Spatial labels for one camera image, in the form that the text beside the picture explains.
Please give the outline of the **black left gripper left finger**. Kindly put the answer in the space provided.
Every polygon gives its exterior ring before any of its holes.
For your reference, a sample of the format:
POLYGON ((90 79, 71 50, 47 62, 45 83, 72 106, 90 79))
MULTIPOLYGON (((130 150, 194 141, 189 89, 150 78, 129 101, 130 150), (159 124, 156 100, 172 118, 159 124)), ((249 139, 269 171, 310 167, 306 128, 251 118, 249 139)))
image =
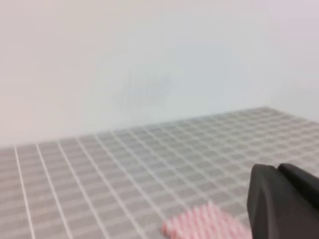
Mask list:
POLYGON ((254 239, 319 237, 319 189, 296 187, 278 167, 252 167, 247 212, 254 239))

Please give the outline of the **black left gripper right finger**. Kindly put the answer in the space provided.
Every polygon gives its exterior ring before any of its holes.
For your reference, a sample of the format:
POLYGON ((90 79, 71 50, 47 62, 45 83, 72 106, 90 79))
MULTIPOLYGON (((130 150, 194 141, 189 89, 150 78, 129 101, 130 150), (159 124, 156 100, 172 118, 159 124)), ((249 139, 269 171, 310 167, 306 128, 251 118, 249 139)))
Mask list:
POLYGON ((292 164, 283 163, 278 170, 296 187, 301 189, 318 189, 319 178, 292 164))

